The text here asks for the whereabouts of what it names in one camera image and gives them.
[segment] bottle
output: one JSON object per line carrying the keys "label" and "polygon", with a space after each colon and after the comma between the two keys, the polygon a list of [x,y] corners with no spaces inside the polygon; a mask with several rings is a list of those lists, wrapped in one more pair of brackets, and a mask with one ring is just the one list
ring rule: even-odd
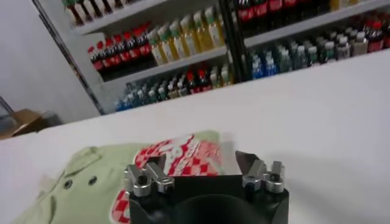
{"label": "bottle", "polygon": [[271,29],[279,28],[283,25],[283,1],[269,0],[269,20]]}
{"label": "bottle", "polygon": [[376,21],[372,25],[372,30],[367,36],[368,40],[368,52],[380,51],[383,49],[383,31],[381,29],[382,24]]}
{"label": "bottle", "polygon": [[177,49],[177,54],[180,59],[190,56],[187,44],[180,30],[179,22],[175,20],[169,27],[173,37],[173,43]]}
{"label": "bottle", "polygon": [[207,8],[205,15],[208,23],[208,31],[214,47],[221,47],[225,45],[225,38],[222,32],[221,23],[215,18],[214,7]]}
{"label": "bottle", "polygon": [[102,12],[100,12],[95,0],[84,0],[84,6],[93,18],[98,19],[102,17]]}
{"label": "bottle", "polygon": [[107,15],[112,13],[112,9],[110,7],[110,4],[107,2],[107,0],[95,0],[96,5],[99,7],[100,12],[103,15]]}
{"label": "bottle", "polygon": [[160,36],[161,46],[168,62],[176,61],[179,56],[177,55],[176,48],[173,44],[173,39],[170,38],[167,26],[164,25],[158,30]]}
{"label": "bottle", "polygon": [[348,43],[347,37],[340,38],[337,46],[337,60],[342,60],[351,57],[351,46]]}
{"label": "bottle", "polygon": [[200,86],[200,91],[201,92],[206,92],[211,90],[211,83],[209,79],[206,76],[206,72],[204,69],[199,69],[198,70],[198,75],[199,75],[199,86]]}
{"label": "bottle", "polygon": [[315,66],[319,66],[319,62],[318,62],[318,57],[317,57],[317,47],[316,46],[313,46],[313,47],[309,47],[309,50],[308,50],[308,66],[309,67],[315,67]]}
{"label": "bottle", "polygon": [[197,82],[194,78],[194,73],[192,70],[188,70],[187,72],[187,81],[188,81],[188,88],[190,89],[191,94],[196,94],[200,92],[200,88],[197,85]]}
{"label": "bottle", "polygon": [[69,16],[72,26],[82,26],[84,22],[82,21],[79,13],[74,8],[74,0],[63,0],[65,6],[65,13]]}
{"label": "bottle", "polygon": [[85,8],[83,0],[75,0],[74,1],[74,9],[79,14],[83,23],[89,23],[92,21],[92,16],[88,12],[87,8]]}
{"label": "bottle", "polygon": [[282,57],[280,59],[279,71],[280,73],[289,72],[293,70],[293,64],[291,63],[288,50],[282,50]]}
{"label": "bottle", "polygon": [[153,89],[151,89],[148,92],[148,95],[149,95],[149,102],[150,103],[157,103],[158,102],[156,93],[155,93],[155,91]]}
{"label": "bottle", "polygon": [[98,73],[100,73],[101,76],[104,75],[104,66],[103,62],[100,60],[98,54],[95,52],[94,47],[91,46],[88,49],[88,54],[90,55],[91,62],[94,66],[94,68],[97,70]]}
{"label": "bottle", "polygon": [[152,54],[154,56],[155,61],[158,65],[163,65],[167,63],[166,56],[161,45],[158,43],[157,31],[154,29],[148,35],[147,39],[149,39],[149,43],[152,46]]}
{"label": "bottle", "polygon": [[356,40],[352,43],[352,56],[366,54],[368,50],[368,41],[364,32],[358,32]]}
{"label": "bottle", "polygon": [[200,48],[202,49],[202,51],[204,52],[213,49],[213,41],[211,40],[210,33],[205,27],[205,23],[202,17],[202,11],[198,11],[194,14],[194,21],[197,37],[199,39]]}
{"label": "bottle", "polygon": [[249,36],[253,34],[253,29],[255,27],[254,23],[254,8],[252,5],[252,0],[237,0],[238,5],[238,19],[241,23],[241,28],[243,30],[244,36]]}
{"label": "bottle", "polygon": [[194,29],[194,23],[191,20],[191,17],[189,15],[185,16],[181,20],[180,25],[183,29],[184,40],[190,55],[201,53],[202,51],[200,49],[199,40],[197,38],[196,31]]}
{"label": "bottle", "polygon": [[298,21],[298,0],[284,0],[285,24],[292,24]]}
{"label": "bottle", "polygon": [[329,41],[325,44],[324,63],[331,63],[335,61],[335,42]]}

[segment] white shelf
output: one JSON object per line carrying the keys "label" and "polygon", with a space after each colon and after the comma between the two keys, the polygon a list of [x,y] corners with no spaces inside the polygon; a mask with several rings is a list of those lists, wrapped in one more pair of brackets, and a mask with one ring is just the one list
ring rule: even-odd
{"label": "white shelf", "polygon": [[299,23],[281,27],[279,29],[262,33],[254,37],[246,38],[244,40],[244,43],[246,47],[253,47],[259,44],[267,43],[272,40],[277,40],[279,38],[287,37],[295,33],[300,33],[305,30],[310,30],[312,28],[323,26],[342,19],[346,19],[354,15],[375,10],[380,7],[384,7],[386,5],[390,5],[390,0],[370,0],[370,1],[361,2],[357,5],[353,5],[348,8],[326,13],[324,15],[307,19]]}
{"label": "white shelf", "polygon": [[101,19],[96,19],[91,23],[87,23],[84,26],[77,27],[73,30],[75,34],[85,35],[99,30],[105,26],[113,24],[124,18],[135,15],[143,10],[159,5],[168,0],[138,0],[130,5],[125,5],[123,9],[114,11],[109,15],[103,16]]}

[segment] red bottle cap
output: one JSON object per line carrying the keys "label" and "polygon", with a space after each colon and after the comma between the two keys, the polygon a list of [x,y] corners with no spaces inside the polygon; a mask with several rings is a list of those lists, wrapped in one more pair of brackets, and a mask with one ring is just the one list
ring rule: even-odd
{"label": "red bottle cap", "polygon": [[88,48],[88,53],[92,53],[94,49],[95,48],[93,46],[91,46],[90,48]]}
{"label": "red bottle cap", "polygon": [[117,43],[120,43],[122,41],[122,38],[120,35],[115,35],[114,39],[115,39],[115,42],[117,42]]}
{"label": "red bottle cap", "polygon": [[374,22],[374,24],[372,25],[372,27],[375,29],[375,30],[380,30],[381,27],[382,27],[382,23],[380,21],[376,21]]}
{"label": "red bottle cap", "polygon": [[126,31],[123,33],[123,36],[126,40],[130,39],[130,37],[132,36],[131,33],[129,31]]}
{"label": "red bottle cap", "polygon": [[97,48],[98,48],[98,49],[103,49],[103,47],[104,47],[103,41],[99,41],[99,42],[97,43]]}

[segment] red label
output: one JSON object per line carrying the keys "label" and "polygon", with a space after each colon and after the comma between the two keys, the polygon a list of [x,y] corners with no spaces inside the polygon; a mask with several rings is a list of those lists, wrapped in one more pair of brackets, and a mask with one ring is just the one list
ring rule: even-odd
{"label": "red label", "polygon": [[238,11],[238,16],[241,21],[248,21],[254,17],[254,10],[253,8],[247,10],[240,10]]}
{"label": "red label", "polygon": [[285,0],[285,7],[293,7],[297,4],[297,0]]}
{"label": "red label", "polygon": [[255,11],[255,16],[264,16],[265,14],[267,14],[267,2],[260,5],[256,5],[253,9]]}
{"label": "red label", "polygon": [[97,61],[93,63],[93,66],[95,67],[96,70],[101,70],[103,68],[103,63],[101,61]]}
{"label": "red label", "polygon": [[196,93],[199,93],[199,92],[200,92],[200,88],[199,87],[191,89],[191,94],[196,94]]}
{"label": "red label", "polygon": [[368,44],[368,52],[380,51],[383,49],[383,40]]}
{"label": "red label", "polygon": [[269,1],[269,9],[271,11],[278,11],[282,8],[282,0],[270,0]]}
{"label": "red label", "polygon": [[145,56],[151,53],[151,46],[149,44],[145,44],[144,46],[140,47],[141,55]]}
{"label": "red label", "polygon": [[133,49],[133,50],[130,50],[129,52],[130,52],[130,55],[132,56],[132,58],[138,58],[141,54],[139,49]]}

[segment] white bottle cap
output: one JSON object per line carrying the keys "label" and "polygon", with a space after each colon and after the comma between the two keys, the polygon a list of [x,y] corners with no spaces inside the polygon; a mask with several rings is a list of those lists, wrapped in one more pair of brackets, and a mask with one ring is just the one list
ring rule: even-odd
{"label": "white bottle cap", "polygon": [[363,40],[366,34],[364,32],[358,32],[356,38],[359,40]]}
{"label": "white bottle cap", "polygon": [[315,54],[315,53],[317,53],[317,47],[316,46],[309,47],[308,51],[311,54]]}
{"label": "white bottle cap", "polygon": [[342,37],[342,38],[340,38],[339,42],[340,42],[340,44],[346,44],[348,42],[348,38]]}
{"label": "white bottle cap", "polygon": [[329,41],[325,44],[325,48],[327,48],[327,49],[331,49],[334,47],[335,47],[335,42],[333,42],[333,41]]}

